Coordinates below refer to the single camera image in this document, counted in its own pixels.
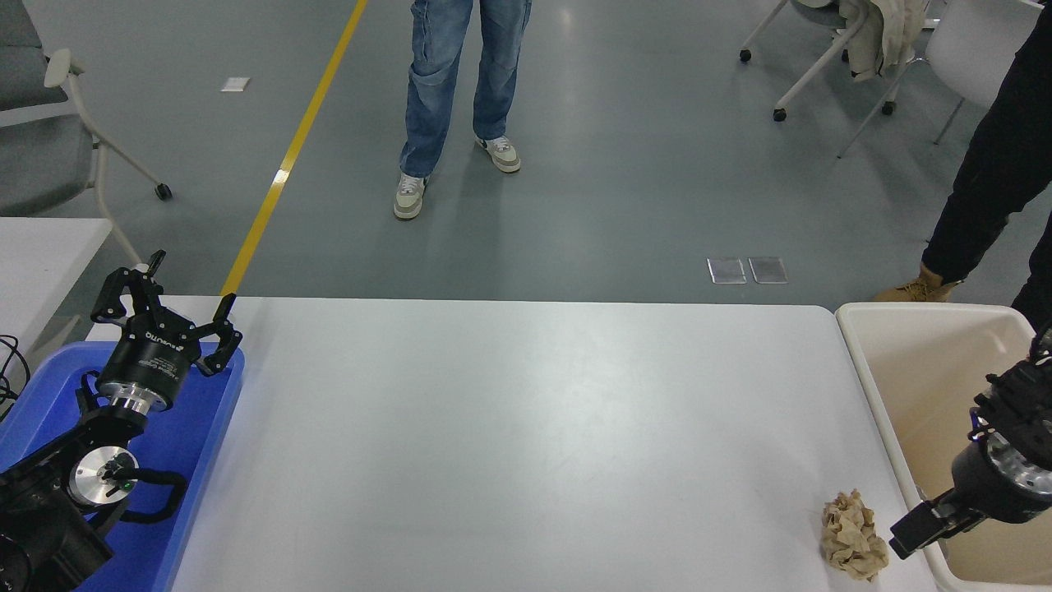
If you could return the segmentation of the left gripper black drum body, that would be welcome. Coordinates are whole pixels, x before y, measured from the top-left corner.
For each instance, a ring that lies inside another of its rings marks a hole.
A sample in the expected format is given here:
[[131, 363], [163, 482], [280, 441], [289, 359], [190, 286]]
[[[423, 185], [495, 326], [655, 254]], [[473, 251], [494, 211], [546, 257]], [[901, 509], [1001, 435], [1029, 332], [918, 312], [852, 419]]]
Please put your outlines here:
[[110, 400], [139, 397], [153, 407], [171, 407], [200, 356], [199, 342], [125, 327], [97, 377], [97, 391]]

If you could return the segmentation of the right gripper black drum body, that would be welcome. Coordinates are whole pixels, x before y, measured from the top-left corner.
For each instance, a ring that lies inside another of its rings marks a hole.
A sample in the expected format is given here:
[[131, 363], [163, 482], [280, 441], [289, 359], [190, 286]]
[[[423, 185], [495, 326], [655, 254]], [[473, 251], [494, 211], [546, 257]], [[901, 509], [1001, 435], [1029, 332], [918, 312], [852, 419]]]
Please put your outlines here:
[[991, 520], [1021, 524], [1051, 506], [1050, 495], [1021, 488], [994, 467], [982, 446], [967, 446], [952, 462], [952, 481], [959, 505]]

